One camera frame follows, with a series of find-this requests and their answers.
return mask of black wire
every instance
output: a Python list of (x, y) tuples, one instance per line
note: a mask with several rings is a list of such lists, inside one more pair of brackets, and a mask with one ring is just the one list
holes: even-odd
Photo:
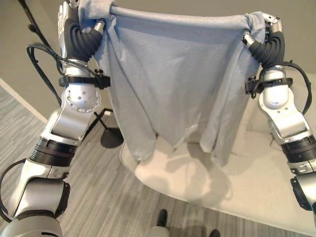
[(50, 89), (50, 91), (55, 95), (58, 104), (61, 105), (61, 99), (57, 93), (57, 91), (55, 90), (53, 84), (50, 82), (50, 80), (48, 79), (48, 77), (46, 76), (46, 74), (44, 73), (44, 71), (41, 69), (41, 67), (38, 64), (38, 60), (35, 58), (35, 53), (34, 53), (34, 49), (33, 48), (26, 48), (26, 52), (33, 64), (33, 66), (35, 67), (36, 71), (38, 72), (38, 74), (40, 75), (40, 77), (42, 78), (42, 80), (45, 82), (45, 84), (48, 86), (48, 88)]
[[(24, 163), (26, 161), (26, 159), (22, 159), (22, 160), (19, 160), (15, 163), (13, 163), (12, 165), (10, 165), (7, 169), (5, 169), (5, 171), (1, 174), (0, 176), (0, 190), (1, 190), (1, 185), (2, 185), (2, 181), (5, 177), (5, 175), (7, 174), (7, 172), (12, 169), (14, 166), (18, 165), (18, 164), (21, 164), (21, 163)], [(2, 202), (2, 198), (1, 198), (1, 192), (0, 192), (0, 216), (6, 221), (6, 222), (11, 222), (12, 220), (9, 219), (6, 215), (8, 214), (8, 210), (5, 208), (3, 202)]]
[(269, 65), (267, 65), (259, 74), (259, 81), (263, 81), (263, 74), (271, 67), (274, 67), (276, 65), (280, 65), (280, 66), (287, 66), (287, 67), (291, 67), (291, 68), (295, 68), (296, 70), (298, 70), (301, 75), (303, 76), (303, 79), (304, 79), (304, 82), (305, 82), (305, 85), (306, 85), (306, 88), (307, 88), (307, 91), (308, 91), (308, 95), (307, 95), (307, 99), (306, 99), (306, 103), (305, 103), (305, 106), (304, 106), (304, 109), (302, 111), (302, 114), (305, 114), (308, 109), (310, 108), (311, 104), (312, 104), (312, 87), (311, 87), (311, 82), (310, 80), (308, 79), (307, 75), (305, 74), (305, 72), (303, 71), (303, 69), (298, 66), (297, 64), (293, 63), (293, 60), (287, 62), (287, 61), (283, 61), (283, 62), (274, 62), (274, 63), (271, 63)]
[(90, 68), (88, 68), (87, 66), (82, 65), (82, 64), (77, 63), (77, 62), (73, 62), (69, 59), (65, 59), (65, 58), (59, 56), (53, 49), (49, 48), (48, 46), (46, 46), (42, 43), (33, 43), (33, 44), (30, 44), (26, 47), (27, 52), (29, 52), (29, 50), (34, 50), (34, 49), (39, 49), (39, 50), (44, 51), (44, 52), (48, 53), (49, 55), (51, 55), (55, 59), (58, 72), (61, 75), (64, 75), (64, 73), (62, 72), (62, 68), (60, 67), (60, 61), (64, 61), (64, 62), (67, 62), (69, 64), (73, 64), (76, 67), (79, 67), (83, 70), (90, 72), (96, 78), (96, 80), (99, 82), (99, 85), (101, 85), (99, 76), (94, 71), (92, 71)]
[(33, 18), (33, 15), (30, 12), (29, 7), (26, 5), (25, 0), (19, 0), (20, 4), (22, 5), (26, 16), (29, 18), (31, 24), (29, 25), (29, 29), (30, 31), (34, 32), (35, 34), (38, 35), (38, 37), (40, 38), (40, 40), (47, 45), (48, 47), (50, 47), (49, 43), (47, 42), (46, 38), (43, 36), (43, 34), (40, 31), (39, 26), (37, 25), (35, 19)]

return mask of white chair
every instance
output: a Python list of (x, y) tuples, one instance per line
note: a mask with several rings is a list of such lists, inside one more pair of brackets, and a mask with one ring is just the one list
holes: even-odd
[[(306, 100), (304, 81), (294, 71), (287, 76), (294, 78), (295, 103), (301, 109)], [(316, 75), (308, 76), (316, 95)], [(315, 132), (315, 100), (306, 118)], [(170, 197), (314, 235), (313, 215), (298, 205), (286, 157), (272, 140), (267, 118), (257, 108), (256, 99), (249, 100), (229, 162), (222, 168), (211, 162), (210, 154), (205, 154), (199, 144), (182, 144), (173, 149), (160, 137), (148, 162), (135, 162), (126, 144), (120, 158), (143, 184)]]

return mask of robotic arm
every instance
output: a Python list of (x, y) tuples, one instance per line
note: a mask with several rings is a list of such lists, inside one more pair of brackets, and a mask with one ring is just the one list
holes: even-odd
[(67, 208), (70, 185), (64, 179), (91, 116), (101, 104), (96, 87), (102, 86), (85, 68), (101, 44), (105, 23), (97, 21), (89, 33), (83, 33), (78, 5), (78, 0), (67, 0), (59, 9), (59, 41), (62, 57), (68, 60), (62, 64), (62, 103), (50, 116), (32, 155), (25, 160), (8, 210), (1, 205), (4, 218), (10, 222), (2, 237), (62, 236), (56, 218)]
[[(249, 32), (242, 37), (246, 47), (264, 68), (260, 74), (262, 78), (250, 79), (246, 90), (252, 98), (255, 93), (261, 93), (259, 109), (268, 117), (274, 139), (282, 147), (288, 166), (296, 175), (290, 181), (296, 199), (303, 209), (316, 215), (316, 140), (303, 114), (294, 105), (294, 95), (289, 88), (292, 81), (286, 78), (282, 66), (289, 66), (292, 62), (283, 62), (285, 47), (281, 21), (268, 14), (264, 14), (264, 18), (270, 34), (265, 44), (257, 42)], [(303, 113), (307, 111), (311, 99), (309, 95)]]

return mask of black shoe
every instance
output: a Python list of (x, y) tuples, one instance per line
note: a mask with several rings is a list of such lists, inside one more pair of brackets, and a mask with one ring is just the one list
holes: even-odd
[(209, 237), (221, 237), (221, 234), (218, 230), (213, 230)]

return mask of gray cloth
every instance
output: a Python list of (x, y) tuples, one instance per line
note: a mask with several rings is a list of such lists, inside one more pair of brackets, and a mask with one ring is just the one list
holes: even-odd
[(111, 77), (118, 125), (136, 160), (147, 160), (156, 135), (177, 147), (199, 142), (226, 164), (258, 63), (241, 42), (245, 30), (264, 41), (261, 12), (229, 17), (158, 14), (81, 0), (80, 22), (105, 18), (95, 55)]

